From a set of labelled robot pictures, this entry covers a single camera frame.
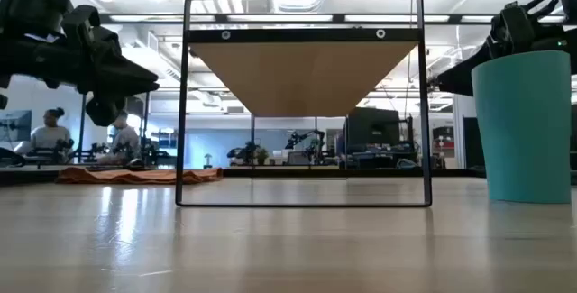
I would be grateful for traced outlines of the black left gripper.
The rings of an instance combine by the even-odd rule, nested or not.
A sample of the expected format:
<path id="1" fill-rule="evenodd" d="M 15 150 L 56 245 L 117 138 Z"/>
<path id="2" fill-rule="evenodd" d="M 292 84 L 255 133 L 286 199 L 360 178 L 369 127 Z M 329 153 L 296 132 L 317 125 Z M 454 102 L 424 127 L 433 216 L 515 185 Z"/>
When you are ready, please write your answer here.
<path id="1" fill-rule="evenodd" d="M 108 126 L 116 119 L 127 96 L 160 87 L 155 73 L 122 55 L 116 36 L 74 48 L 68 41 L 0 35 L 0 89 L 9 88 L 14 75 L 40 79 L 50 89 L 66 84 L 82 95 L 91 93 L 86 112 L 98 126 Z"/>

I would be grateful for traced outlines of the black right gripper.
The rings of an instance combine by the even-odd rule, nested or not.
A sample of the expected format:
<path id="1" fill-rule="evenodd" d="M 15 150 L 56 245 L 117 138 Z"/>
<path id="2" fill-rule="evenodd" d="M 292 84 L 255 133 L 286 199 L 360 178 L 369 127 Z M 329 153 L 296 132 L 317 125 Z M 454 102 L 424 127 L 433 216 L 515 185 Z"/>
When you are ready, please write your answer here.
<path id="1" fill-rule="evenodd" d="M 571 74 L 577 75 L 577 28 L 565 30 L 560 24 L 540 23 L 537 14 L 512 5 L 491 20 L 489 45 L 483 44 L 468 59 L 440 73 L 435 87 L 442 92 L 473 96 L 472 70 L 480 64 L 509 55 L 546 50 L 569 55 Z"/>

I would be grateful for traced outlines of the teal opaque plastic cup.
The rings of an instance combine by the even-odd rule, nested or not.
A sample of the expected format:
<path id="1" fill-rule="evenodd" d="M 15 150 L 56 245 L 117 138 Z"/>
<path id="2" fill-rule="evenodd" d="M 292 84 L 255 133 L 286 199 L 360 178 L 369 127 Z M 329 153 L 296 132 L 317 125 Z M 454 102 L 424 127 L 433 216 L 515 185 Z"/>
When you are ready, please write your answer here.
<path id="1" fill-rule="evenodd" d="M 571 202 L 571 66 L 563 51 L 502 57 L 472 71 L 490 198 Z"/>

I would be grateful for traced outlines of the black metal wooden top shelf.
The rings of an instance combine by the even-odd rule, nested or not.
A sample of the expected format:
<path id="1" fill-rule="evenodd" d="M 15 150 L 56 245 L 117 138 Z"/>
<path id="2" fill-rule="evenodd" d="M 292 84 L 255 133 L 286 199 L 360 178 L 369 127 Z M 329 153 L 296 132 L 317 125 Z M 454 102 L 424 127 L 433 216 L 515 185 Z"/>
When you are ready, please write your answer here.
<path id="1" fill-rule="evenodd" d="M 338 117 L 369 94 L 412 50 L 418 53 L 420 117 L 429 139 L 424 0 L 415 23 L 399 28 L 362 22 L 345 27 L 344 18 L 317 28 L 294 18 L 273 19 L 273 28 L 192 29 L 191 5 L 184 0 L 179 128 L 186 126 L 188 58 L 199 57 L 248 108 L 251 119 Z"/>

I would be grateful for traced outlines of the person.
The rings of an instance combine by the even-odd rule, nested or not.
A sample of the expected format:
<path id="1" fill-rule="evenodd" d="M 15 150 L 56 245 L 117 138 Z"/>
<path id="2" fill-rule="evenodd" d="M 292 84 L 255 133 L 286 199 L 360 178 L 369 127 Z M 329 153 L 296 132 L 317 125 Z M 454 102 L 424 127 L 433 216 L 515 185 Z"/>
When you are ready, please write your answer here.
<path id="1" fill-rule="evenodd" d="M 128 114 L 121 111 L 113 122 L 115 136 L 107 158 L 111 164 L 126 164 L 140 155 L 139 134 L 128 124 Z"/>
<path id="2" fill-rule="evenodd" d="M 61 107 L 46 110 L 43 125 L 33 129 L 30 140 L 19 143 L 14 151 L 21 155 L 50 153 L 55 161 L 64 162 L 68 157 L 71 141 L 69 129 L 58 124 L 64 114 Z"/>

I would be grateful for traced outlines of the ceiling light strip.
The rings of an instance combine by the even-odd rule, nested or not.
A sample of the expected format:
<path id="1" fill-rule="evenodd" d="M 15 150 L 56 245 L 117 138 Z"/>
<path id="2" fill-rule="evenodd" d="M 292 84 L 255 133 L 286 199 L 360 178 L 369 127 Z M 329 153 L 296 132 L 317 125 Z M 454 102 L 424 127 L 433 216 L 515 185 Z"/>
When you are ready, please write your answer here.
<path id="1" fill-rule="evenodd" d="M 231 14 L 226 16 L 226 20 L 244 23 L 316 23 L 331 22 L 333 16 L 331 14 Z"/>
<path id="2" fill-rule="evenodd" d="M 423 20 L 425 23 L 446 23 L 450 19 L 449 15 L 425 15 Z M 344 17 L 346 22 L 370 22 L 370 23 L 416 23 L 418 17 L 416 15 L 346 15 Z"/>
<path id="3" fill-rule="evenodd" d="M 109 19 L 119 23 L 181 23 L 181 14 L 110 14 Z"/>

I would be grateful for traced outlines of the orange cloth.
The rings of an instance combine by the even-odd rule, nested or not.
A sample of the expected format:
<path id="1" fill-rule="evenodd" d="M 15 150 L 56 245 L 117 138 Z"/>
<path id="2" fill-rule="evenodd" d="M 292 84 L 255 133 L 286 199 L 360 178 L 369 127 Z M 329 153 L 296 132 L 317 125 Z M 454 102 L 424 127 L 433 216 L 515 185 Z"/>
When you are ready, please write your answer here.
<path id="1" fill-rule="evenodd" d="M 187 169 L 182 173 L 182 184 L 195 185 L 215 182 L 223 177 L 224 170 L 220 168 Z M 177 183 L 177 172 L 174 169 L 93 171 L 69 167 L 59 172 L 55 182 L 59 184 L 175 185 Z"/>

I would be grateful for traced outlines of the large black monitor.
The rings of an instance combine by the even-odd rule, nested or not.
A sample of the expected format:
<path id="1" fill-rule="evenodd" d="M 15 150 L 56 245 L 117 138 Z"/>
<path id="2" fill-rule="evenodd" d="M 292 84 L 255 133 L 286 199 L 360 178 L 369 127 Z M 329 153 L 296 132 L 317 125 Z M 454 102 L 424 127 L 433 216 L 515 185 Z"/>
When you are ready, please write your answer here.
<path id="1" fill-rule="evenodd" d="M 343 161 L 347 169 L 402 169 L 417 164 L 413 118 L 396 110 L 357 107 L 344 124 Z"/>

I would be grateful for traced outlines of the computer monitor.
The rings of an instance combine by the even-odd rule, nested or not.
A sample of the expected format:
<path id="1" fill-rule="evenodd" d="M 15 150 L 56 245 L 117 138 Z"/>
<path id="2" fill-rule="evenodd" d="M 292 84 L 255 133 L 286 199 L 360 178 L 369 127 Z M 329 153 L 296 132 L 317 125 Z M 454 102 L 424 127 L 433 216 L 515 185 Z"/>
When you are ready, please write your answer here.
<path id="1" fill-rule="evenodd" d="M 27 142 L 31 132 L 31 110 L 0 111 L 0 142 Z"/>

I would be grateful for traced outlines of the black metal table frame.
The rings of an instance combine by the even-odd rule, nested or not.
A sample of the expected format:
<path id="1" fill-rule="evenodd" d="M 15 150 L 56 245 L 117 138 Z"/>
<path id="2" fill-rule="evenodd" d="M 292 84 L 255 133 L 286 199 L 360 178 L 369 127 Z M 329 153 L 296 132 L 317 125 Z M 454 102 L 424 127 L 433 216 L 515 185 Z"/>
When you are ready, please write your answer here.
<path id="1" fill-rule="evenodd" d="M 248 179 L 348 179 L 421 178 L 421 169 L 223 169 L 226 178 Z M 0 187 L 56 183 L 57 169 L 0 169 Z"/>

